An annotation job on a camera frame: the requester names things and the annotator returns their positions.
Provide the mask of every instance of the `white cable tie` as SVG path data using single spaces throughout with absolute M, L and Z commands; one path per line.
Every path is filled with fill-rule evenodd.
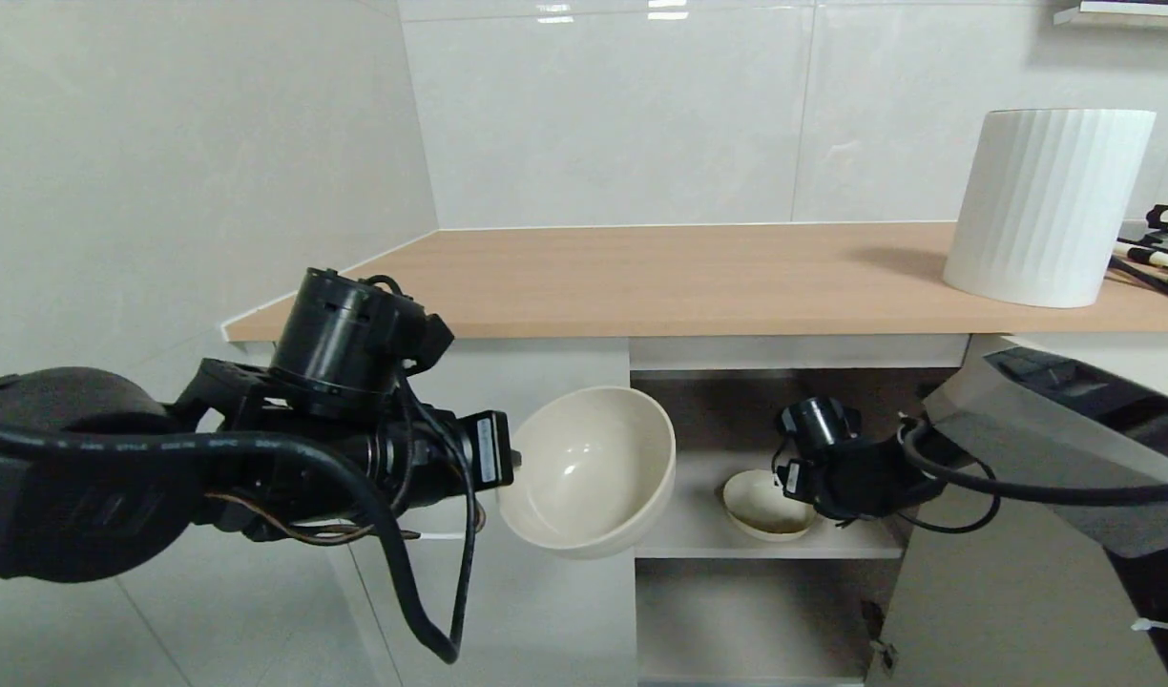
M 1131 630 L 1135 630 L 1136 632 L 1168 630 L 1168 622 L 1148 620 L 1148 618 L 1141 617 L 1139 620 L 1131 623 Z

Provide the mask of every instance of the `open cabinet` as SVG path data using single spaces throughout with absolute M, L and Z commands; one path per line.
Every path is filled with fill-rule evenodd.
M 905 522 L 819 518 L 767 543 L 729 522 L 724 481 L 767 469 L 779 411 L 812 395 L 863 414 L 868 436 L 920 411 L 947 369 L 637 372 L 679 435 L 675 494 L 635 548 L 641 685 L 862 685 L 910 534 Z
M 1050 348 L 1117 372 L 1112 358 Z M 1103 548 L 1043 506 L 1006 501 L 964 535 L 819 519 L 802 539 L 763 543 L 728 521 L 719 487 L 770 465 L 786 404 L 836 397 L 881 439 L 953 372 L 633 373 L 680 442 L 670 508 L 635 549 L 640 683 L 1167 686 L 1148 637 L 1129 630 L 1136 612 Z M 951 486 L 917 518 L 962 525 L 986 507 Z

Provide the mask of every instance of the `label sticker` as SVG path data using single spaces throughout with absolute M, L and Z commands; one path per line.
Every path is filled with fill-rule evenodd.
M 495 424 L 493 424 L 492 418 L 478 421 L 478 459 L 482 481 L 487 484 L 496 481 Z
M 797 460 L 788 465 L 788 492 L 797 492 L 797 483 L 800 480 L 800 464 Z

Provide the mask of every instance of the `white vase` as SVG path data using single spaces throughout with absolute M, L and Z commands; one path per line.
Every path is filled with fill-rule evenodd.
M 1098 300 L 1155 119 L 1142 110 L 987 114 L 945 282 L 1050 308 Z

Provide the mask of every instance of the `robotic arm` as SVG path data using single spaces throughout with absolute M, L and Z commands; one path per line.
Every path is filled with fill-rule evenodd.
M 774 467 L 785 497 L 850 521 L 890 516 L 957 484 L 994 497 L 987 516 L 958 528 L 916 525 L 972 532 L 1006 497 L 1050 506 L 1124 557 L 1168 549 L 1167 396 L 1070 358 L 1010 347 L 967 362 L 924 408 L 880 443 L 863 438 L 858 412 L 833 398 L 785 409 L 779 430 L 799 456 Z M 972 462 L 986 478 L 959 472 Z
M 204 360 L 172 404 L 96 369 L 0 377 L 0 577 L 112 577 L 190 523 L 253 542 L 373 535 L 410 630 L 457 660 L 484 522 L 474 495 L 510 484 L 519 456 L 505 414 L 458 418 L 415 396 L 406 377 L 452 340 L 391 278 L 311 269 L 273 365 Z M 210 409 L 218 431 L 195 433 Z M 397 516 L 456 495 L 466 495 L 466 542 L 445 636 L 423 612 L 405 553 L 418 534 Z

